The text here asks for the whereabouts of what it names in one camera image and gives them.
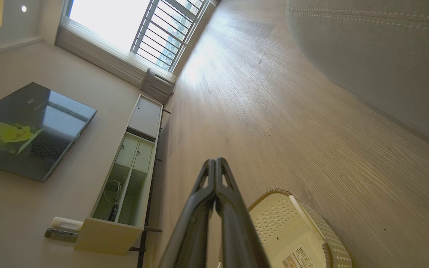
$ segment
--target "sofa stitching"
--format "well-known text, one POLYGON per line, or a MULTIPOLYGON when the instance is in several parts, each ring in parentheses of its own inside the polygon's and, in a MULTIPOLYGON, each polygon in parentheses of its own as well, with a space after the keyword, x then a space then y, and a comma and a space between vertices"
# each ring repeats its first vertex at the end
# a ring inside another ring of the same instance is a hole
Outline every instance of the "sofa stitching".
POLYGON ((388 16, 388 15, 380 15, 380 13, 377 14, 345 14, 345 13, 338 13, 338 12, 316 12, 316 11, 297 11, 297 10, 292 10, 291 7, 287 7, 288 9, 290 9, 293 12, 296 13, 311 13, 311 14, 329 14, 329 15, 340 15, 340 16, 357 16, 357 17, 374 17, 376 19, 387 19, 387 20, 406 20, 408 22, 424 22, 424 23, 429 23, 429 19, 426 19, 425 17, 420 18, 420 17, 399 17, 399 16, 388 16))
POLYGON ((415 29, 428 29, 428 27, 422 27, 422 26, 416 26, 416 25, 410 25, 410 24, 401 24, 401 23, 393 23, 393 22, 381 22, 379 20, 363 20, 363 19, 354 19, 352 17, 335 17, 335 16, 322 16, 322 15, 308 15, 308 14, 294 14, 286 10, 287 13, 295 16, 311 16, 311 17, 331 17, 333 19, 344 19, 344 20, 357 20, 359 22, 373 22, 373 23, 380 23, 380 24, 388 24, 388 25, 397 25, 397 26, 405 26, 405 27, 414 27, 415 29))
POLYGON ((374 13, 374 14, 387 14, 387 15, 401 15, 408 17, 427 17, 429 15, 413 15, 413 14, 405 14, 405 13, 393 13, 393 12, 375 12, 375 11, 360 11, 360 10, 332 10, 332 9, 295 9, 293 7, 287 7, 290 10, 326 10, 326 11, 337 11, 337 12, 360 12, 360 13, 374 13))

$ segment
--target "metal railing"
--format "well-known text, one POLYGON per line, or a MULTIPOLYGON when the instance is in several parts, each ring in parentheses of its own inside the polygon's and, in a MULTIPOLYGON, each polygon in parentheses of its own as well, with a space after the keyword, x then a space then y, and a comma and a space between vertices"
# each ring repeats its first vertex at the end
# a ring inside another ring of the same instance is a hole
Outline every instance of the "metal railing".
POLYGON ((130 51, 172 72, 209 0, 151 0, 130 51))

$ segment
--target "white wall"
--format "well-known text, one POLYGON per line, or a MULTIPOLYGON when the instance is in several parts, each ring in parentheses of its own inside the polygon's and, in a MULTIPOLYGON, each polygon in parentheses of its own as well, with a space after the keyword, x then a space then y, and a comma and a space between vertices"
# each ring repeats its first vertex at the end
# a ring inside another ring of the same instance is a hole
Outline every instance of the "white wall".
POLYGON ((41 0, 41 19, 38 34, 53 45, 64 9, 64 0, 41 0))
POLYGON ((0 53, 0 99, 31 82, 98 112, 45 183, 0 171, 0 268, 135 267, 136 252, 74 251, 43 235, 54 216, 83 221, 91 212, 138 89, 44 42, 0 53))
POLYGON ((5 0, 0 44, 38 35, 41 0, 5 0))

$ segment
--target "tv cabinet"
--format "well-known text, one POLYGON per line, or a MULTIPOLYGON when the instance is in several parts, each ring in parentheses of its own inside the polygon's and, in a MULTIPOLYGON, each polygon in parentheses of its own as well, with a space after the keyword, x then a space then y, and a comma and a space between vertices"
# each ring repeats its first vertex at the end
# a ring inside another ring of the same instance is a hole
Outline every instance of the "tv cabinet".
POLYGON ((162 104, 143 95, 138 97, 104 186, 74 249, 125 255, 146 230, 162 113, 162 104), (110 221, 115 201, 118 210, 114 221, 110 221))

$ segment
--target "tv screen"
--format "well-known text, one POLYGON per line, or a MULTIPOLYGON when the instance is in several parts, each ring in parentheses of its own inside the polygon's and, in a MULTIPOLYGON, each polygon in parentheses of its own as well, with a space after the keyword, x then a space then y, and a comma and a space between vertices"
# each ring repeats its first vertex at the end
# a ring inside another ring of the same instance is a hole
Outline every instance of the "tv screen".
POLYGON ((0 100, 0 170, 47 180, 96 112, 36 83, 0 100))

